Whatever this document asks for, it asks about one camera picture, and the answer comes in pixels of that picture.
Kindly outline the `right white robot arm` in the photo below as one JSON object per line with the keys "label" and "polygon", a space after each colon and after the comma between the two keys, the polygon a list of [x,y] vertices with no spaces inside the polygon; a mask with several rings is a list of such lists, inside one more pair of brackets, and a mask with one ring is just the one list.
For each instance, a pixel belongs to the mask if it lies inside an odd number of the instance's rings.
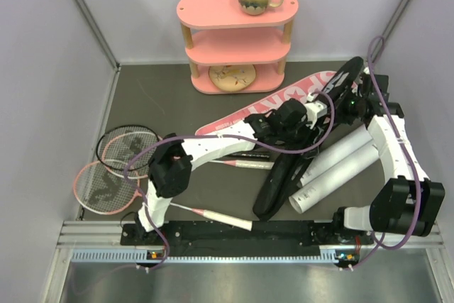
{"label": "right white robot arm", "polygon": [[389,101],[389,78],[373,82],[365,73],[353,89],[353,76],[337,72],[325,90],[336,106],[336,122],[360,119],[377,149],[384,172],[384,186],[364,207],[345,207],[343,218],[331,225],[331,235],[347,243],[358,231],[374,231],[425,237],[435,223],[445,189],[421,169],[405,131],[400,104]]}

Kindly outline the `pink racket bag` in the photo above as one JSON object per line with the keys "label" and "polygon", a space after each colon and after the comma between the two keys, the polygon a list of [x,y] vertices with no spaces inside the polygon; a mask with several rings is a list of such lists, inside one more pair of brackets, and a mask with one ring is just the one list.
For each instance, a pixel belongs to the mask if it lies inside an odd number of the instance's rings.
{"label": "pink racket bag", "polygon": [[200,127],[196,130],[195,134],[200,136],[213,133],[214,131],[229,127],[238,121],[242,121],[251,114],[263,114],[271,109],[278,109],[286,100],[291,98],[299,100],[301,103],[305,103],[308,94],[316,90],[322,90],[335,73],[335,71],[321,71],[306,76],[305,78],[244,106],[229,115],[225,115],[218,120]]}

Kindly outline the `pink badminton racket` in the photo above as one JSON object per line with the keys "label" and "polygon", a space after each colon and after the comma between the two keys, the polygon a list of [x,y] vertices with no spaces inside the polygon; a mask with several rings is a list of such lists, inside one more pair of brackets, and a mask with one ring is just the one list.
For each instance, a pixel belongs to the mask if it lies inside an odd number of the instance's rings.
{"label": "pink badminton racket", "polygon": [[[73,192],[77,201],[86,210],[100,215],[118,214],[141,196],[136,187],[130,186],[122,175],[105,167],[99,161],[91,162],[81,169],[74,180]],[[246,231],[251,231],[253,228],[253,223],[249,220],[180,204],[173,204],[173,206]]]}

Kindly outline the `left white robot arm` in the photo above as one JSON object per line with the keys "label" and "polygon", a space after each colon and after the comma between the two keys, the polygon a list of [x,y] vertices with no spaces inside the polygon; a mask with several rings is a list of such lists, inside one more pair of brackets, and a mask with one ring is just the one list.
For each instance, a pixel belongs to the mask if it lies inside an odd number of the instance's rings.
{"label": "left white robot arm", "polygon": [[242,121],[207,135],[171,134],[152,146],[148,164],[148,192],[138,212],[136,235],[156,242],[172,199],[183,193],[191,174],[202,165],[229,154],[263,147],[276,153],[301,155],[316,148],[321,125],[334,116],[333,102],[320,96],[303,104],[285,101],[266,114],[251,114]]}

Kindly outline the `white shuttlecock tube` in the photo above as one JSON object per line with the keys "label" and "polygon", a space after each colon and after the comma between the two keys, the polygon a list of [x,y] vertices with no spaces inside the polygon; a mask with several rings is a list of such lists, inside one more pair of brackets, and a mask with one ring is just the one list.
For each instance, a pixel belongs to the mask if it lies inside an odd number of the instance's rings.
{"label": "white shuttlecock tube", "polygon": [[322,173],[317,175],[311,171],[304,175],[301,189],[289,197],[289,203],[298,214],[302,214],[378,159],[377,147],[370,141]]}
{"label": "white shuttlecock tube", "polygon": [[344,160],[371,140],[372,137],[367,132],[364,125],[356,128],[352,133],[349,133],[332,146],[320,152],[320,154],[312,160],[299,181],[299,188],[302,188],[310,181],[316,179],[319,175],[322,175],[334,165],[337,165],[340,161]]}

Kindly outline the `black badminton racket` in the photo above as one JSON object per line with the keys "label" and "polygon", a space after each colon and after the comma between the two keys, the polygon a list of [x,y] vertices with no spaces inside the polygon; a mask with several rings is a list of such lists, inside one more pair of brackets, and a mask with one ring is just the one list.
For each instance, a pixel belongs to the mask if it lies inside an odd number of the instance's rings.
{"label": "black badminton racket", "polygon": [[[123,176],[123,170],[139,152],[161,140],[154,130],[141,125],[123,125],[104,133],[96,145],[98,161],[111,173]],[[247,150],[216,158],[215,163],[234,167],[269,170],[273,166],[267,151]]]}

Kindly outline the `black Crossway racket bag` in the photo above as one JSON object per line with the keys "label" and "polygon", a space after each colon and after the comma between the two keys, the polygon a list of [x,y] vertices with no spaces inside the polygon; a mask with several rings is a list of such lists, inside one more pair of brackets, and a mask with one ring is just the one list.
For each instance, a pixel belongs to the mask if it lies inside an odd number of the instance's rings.
{"label": "black Crossway racket bag", "polygon": [[[303,153],[280,154],[275,160],[265,183],[261,186],[257,199],[253,205],[253,213],[261,221],[270,220],[282,207],[284,201],[297,190],[297,182],[311,163],[311,155],[318,150],[318,145],[322,144],[337,126],[336,123],[336,102],[345,92],[351,90],[354,80],[360,74],[364,60],[361,57],[354,57],[347,61],[321,90],[322,95],[317,94],[316,99],[322,101],[327,106],[333,104],[334,108],[328,109],[328,113],[322,116],[317,123],[326,124],[326,132],[321,140],[314,145],[312,153],[308,153],[311,147],[304,149]],[[287,119],[295,116],[297,107],[286,101],[280,108],[272,110],[267,117],[267,130],[277,134],[276,138],[266,137],[265,143],[280,141],[283,133],[290,128],[296,128],[298,123],[287,123]]]}

